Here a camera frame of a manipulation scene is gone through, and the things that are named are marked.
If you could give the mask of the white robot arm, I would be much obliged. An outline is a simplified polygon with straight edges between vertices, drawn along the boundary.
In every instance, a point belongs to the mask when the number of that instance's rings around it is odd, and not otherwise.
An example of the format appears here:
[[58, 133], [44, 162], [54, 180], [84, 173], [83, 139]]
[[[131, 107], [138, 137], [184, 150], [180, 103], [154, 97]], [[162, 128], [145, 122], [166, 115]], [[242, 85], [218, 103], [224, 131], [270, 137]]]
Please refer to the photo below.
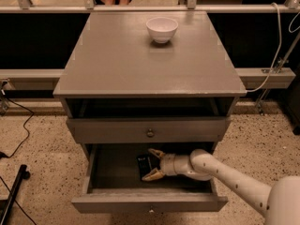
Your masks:
[[202, 149], [190, 155], [166, 154], [153, 148], [149, 152], [159, 159], [159, 168], [144, 175], [145, 182], [176, 175], [199, 181], [215, 177], [260, 213], [264, 225], [300, 225], [299, 176], [280, 178], [270, 187], [225, 165]]

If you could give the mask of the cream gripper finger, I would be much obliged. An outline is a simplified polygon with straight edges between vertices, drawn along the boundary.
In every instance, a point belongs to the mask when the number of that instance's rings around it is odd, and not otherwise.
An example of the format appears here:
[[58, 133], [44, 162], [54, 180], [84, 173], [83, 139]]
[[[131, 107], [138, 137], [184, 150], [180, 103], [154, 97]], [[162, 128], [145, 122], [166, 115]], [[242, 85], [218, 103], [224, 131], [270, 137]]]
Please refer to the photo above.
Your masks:
[[165, 153], [163, 151], [154, 148], [149, 148], [148, 152], [158, 159], [162, 159], [165, 156]]
[[165, 174], [159, 169], [153, 169], [150, 173], [142, 177], [144, 182], [156, 181], [163, 178]]

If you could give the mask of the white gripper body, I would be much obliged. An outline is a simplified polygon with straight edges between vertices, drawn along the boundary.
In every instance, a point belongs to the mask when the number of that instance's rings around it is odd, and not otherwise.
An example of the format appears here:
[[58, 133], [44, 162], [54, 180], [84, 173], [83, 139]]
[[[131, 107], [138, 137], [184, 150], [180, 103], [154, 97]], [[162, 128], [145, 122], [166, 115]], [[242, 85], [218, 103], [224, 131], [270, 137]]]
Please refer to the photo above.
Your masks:
[[160, 169], [167, 176], [176, 175], [174, 168], [175, 154], [166, 154], [160, 159]]

